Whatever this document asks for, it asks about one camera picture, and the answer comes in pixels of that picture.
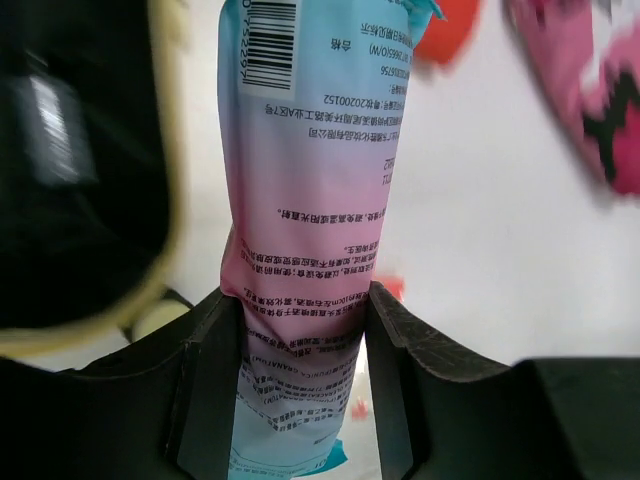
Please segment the yellow hard-shell suitcase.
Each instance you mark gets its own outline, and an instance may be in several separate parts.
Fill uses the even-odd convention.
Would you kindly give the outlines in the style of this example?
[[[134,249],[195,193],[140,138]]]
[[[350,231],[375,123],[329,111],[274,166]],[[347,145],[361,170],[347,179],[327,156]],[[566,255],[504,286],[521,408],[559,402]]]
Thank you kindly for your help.
[[[1,354],[131,323],[184,218],[184,1],[1,5]]]

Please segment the blue pink cosmetic tube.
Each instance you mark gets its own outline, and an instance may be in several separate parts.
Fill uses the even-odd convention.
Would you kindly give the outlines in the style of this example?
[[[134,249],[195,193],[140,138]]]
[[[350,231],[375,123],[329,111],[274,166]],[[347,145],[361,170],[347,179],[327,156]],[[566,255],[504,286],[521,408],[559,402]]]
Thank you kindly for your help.
[[[220,287],[245,338],[229,475],[328,462],[347,410],[433,1],[227,1],[218,109],[232,215]]]

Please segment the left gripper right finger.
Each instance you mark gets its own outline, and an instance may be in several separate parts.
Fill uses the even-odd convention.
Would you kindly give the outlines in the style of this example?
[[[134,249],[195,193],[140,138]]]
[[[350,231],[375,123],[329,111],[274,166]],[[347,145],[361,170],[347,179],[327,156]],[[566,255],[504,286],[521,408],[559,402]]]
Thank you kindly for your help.
[[[386,479],[635,479],[639,362],[508,366],[410,313],[381,284],[365,339]]]

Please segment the orange white garment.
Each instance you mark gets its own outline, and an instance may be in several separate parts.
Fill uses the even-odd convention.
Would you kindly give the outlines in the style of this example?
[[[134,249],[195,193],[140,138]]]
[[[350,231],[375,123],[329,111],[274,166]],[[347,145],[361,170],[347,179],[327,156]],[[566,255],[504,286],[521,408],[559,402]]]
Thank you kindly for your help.
[[[479,22],[484,2],[480,0],[438,1],[444,18],[433,15],[421,41],[414,48],[414,59],[438,68],[451,68],[465,52]]]

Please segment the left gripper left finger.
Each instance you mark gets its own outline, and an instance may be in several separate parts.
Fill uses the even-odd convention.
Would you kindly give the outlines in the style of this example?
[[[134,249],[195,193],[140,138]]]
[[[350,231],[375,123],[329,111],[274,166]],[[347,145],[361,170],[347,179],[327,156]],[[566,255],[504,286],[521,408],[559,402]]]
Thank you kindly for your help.
[[[81,370],[1,363],[5,479],[223,479],[243,315],[214,292]]]

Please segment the pink camouflage garment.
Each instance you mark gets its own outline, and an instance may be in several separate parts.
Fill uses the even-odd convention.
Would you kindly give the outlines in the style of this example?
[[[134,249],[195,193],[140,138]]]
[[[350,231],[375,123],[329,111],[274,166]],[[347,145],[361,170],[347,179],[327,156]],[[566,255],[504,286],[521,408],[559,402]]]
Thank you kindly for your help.
[[[614,192],[638,195],[638,2],[508,1],[505,12],[589,168]]]

